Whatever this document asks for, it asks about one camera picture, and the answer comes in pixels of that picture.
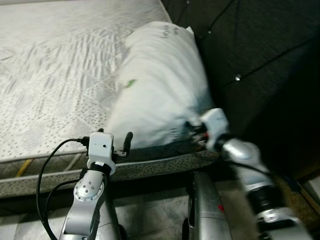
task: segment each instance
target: white mattress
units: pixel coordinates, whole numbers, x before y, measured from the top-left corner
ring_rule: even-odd
[[[0,6],[0,162],[47,156],[104,127],[123,41],[152,21],[170,21],[158,0]]]

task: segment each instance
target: floor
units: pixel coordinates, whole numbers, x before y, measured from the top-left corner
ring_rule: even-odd
[[[234,240],[257,239],[254,217],[235,181],[216,183]],[[187,217],[188,196],[184,188],[114,201],[119,223],[128,240],[180,240]],[[49,215],[53,233],[59,236],[68,208]],[[36,213],[0,217],[0,240],[49,240]]]

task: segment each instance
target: pillow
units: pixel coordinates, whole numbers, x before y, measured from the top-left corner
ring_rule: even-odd
[[[127,132],[131,149],[161,146],[186,138],[186,122],[213,107],[192,30],[151,22],[125,41],[127,53],[116,88],[119,97],[105,131],[122,150]]]

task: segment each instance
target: mattress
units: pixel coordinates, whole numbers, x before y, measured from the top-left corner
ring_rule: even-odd
[[[34,193],[32,175],[60,142],[105,126],[117,98],[115,78],[126,52],[124,39],[152,21],[170,22],[159,0],[0,5],[0,197]],[[177,155],[194,150],[188,141],[141,149],[120,164],[141,167],[147,161],[177,160]],[[79,171],[86,161],[81,144],[64,145],[47,167],[51,181],[42,190],[68,180],[69,171]],[[128,170],[128,164],[122,168]],[[13,193],[13,184],[26,183],[22,175],[33,183]]]

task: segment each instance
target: dark upholstered headboard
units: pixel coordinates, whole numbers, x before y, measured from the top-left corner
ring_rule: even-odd
[[[173,23],[192,27],[234,134],[272,158],[319,139],[319,0],[162,2]]]

